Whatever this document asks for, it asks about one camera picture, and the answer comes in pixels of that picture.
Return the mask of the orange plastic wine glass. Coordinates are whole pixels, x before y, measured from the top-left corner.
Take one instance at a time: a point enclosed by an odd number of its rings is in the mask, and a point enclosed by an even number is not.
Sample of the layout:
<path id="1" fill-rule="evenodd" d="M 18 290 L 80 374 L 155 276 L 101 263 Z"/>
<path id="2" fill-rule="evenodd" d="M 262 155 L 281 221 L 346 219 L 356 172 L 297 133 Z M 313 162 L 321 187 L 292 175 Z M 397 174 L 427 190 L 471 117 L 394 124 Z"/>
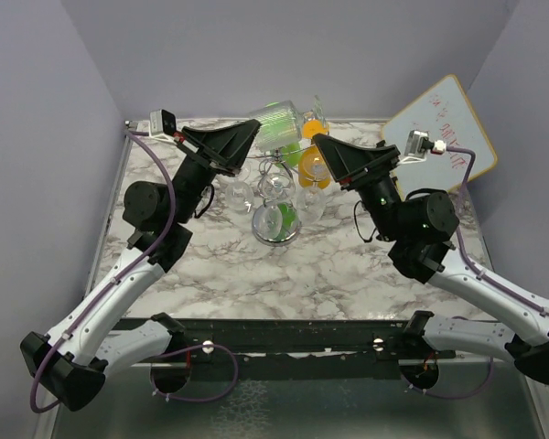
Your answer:
<path id="1" fill-rule="evenodd" d="M 330 184 L 330 173 L 323 156 L 315 146 L 315 134 L 328 134 L 329 128 L 320 120 L 310 120 L 303 125 L 302 136 L 310 142 L 299 158 L 297 165 L 298 183 L 301 187 L 325 189 Z"/>

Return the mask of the clear wine glass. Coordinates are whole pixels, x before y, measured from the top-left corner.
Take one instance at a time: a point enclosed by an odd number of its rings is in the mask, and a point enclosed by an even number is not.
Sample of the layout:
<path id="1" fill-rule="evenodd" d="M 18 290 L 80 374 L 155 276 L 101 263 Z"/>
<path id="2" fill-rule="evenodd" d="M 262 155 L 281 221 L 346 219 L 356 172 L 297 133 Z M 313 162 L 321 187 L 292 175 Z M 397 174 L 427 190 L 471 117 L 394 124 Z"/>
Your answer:
<path id="1" fill-rule="evenodd" d="M 258 184 L 263 204 L 254 212 L 253 231 L 263 241 L 286 241 L 294 233 L 296 214 L 291 203 L 295 183 L 283 173 L 265 175 Z"/>
<path id="2" fill-rule="evenodd" d="M 284 146 L 298 143 L 303 139 L 312 139 L 315 134 L 329 134 L 329 123 L 324 114 L 319 97 L 314 97 L 310 110 L 300 112 L 287 100 L 275 102 L 248 114 L 260 124 L 253 147 L 266 153 Z"/>
<path id="3" fill-rule="evenodd" d="M 247 179 L 251 169 L 243 165 L 236 177 L 229 179 L 225 187 L 225 201 L 227 206 L 235 212 L 248 214 L 253 208 L 254 193 Z"/>
<path id="4" fill-rule="evenodd" d="M 326 194 L 324 193 L 324 189 L 320 189 L 319 187 L 301 187 L 297 192 L 296 210 L 303 224 L 308 225 L 319 221 L 325 207 Z"/>

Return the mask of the green plastic wine glass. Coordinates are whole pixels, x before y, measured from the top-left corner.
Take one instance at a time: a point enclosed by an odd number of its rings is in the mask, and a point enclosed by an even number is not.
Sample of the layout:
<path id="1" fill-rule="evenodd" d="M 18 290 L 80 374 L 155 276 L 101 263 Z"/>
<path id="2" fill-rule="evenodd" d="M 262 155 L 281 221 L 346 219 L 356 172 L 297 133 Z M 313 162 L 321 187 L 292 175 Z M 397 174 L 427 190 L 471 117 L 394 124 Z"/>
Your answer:
<path id="1" fill-rule="evenodd" d="M 282 154 L 282 161 L 289 167 L 295 167 L 297 166 L 301 156 L 301 144 L 300 143 L 292 143 L 289 145 L 284 146 L 281 149 Z"/>

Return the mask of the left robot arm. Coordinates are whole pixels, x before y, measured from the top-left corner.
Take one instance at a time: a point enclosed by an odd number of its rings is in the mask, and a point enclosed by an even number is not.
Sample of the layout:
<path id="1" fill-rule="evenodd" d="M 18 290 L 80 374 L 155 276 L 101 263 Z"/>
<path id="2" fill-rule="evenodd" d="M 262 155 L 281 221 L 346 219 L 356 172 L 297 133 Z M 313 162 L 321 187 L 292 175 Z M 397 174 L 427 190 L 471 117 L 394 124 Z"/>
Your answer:
<path id="1" fill-rule="evenodd" d="M 160 183 L 136 181 L 124 194 L 124 220 L 135 232 L 112 269 L 83 300 L 47 333 L 28 333 L 20 344 L 33 381 L 29 404 L 35 413 L 63 404 L 75 412 L 100 392 L 115 373 L 151 358 L 166 361 L 192 351 L 185 328 L 161 313 L 140 327 L 110 333 L 124 313 L 183 256 L 192 237 L 185 228 L 217 175 L 236 176 L 260 123 L 250 119 L 214 130 L 166 128 L 164 136 L 185 157 L 170 175 L 159 157 L 136 134 L 126 132 L 155 162 Z"/>

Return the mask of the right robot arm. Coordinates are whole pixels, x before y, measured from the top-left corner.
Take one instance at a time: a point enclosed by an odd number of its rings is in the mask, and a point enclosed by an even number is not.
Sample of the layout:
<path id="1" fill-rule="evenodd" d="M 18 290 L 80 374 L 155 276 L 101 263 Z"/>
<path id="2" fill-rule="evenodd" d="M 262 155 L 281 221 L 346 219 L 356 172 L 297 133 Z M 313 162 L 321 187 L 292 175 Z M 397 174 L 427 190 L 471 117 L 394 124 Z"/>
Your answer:
<path id="1" fill-rule="evenodd" d="M 402 198 L 392 177 L 400 158 L 394 145 L 363 148 L 327 134 L 313 142 L 340 187 L 359 194 L 378 240 L 392 244 L 389 257 L 402 276 L 450 292 L 492 317 L 457 321 L 418 312 L 402 335 L 404 351 L 414 358 L 459 350 L 502 359 L 549 385 L 549 299 L 468 256 L 447 192 L 421 188 Z"/>

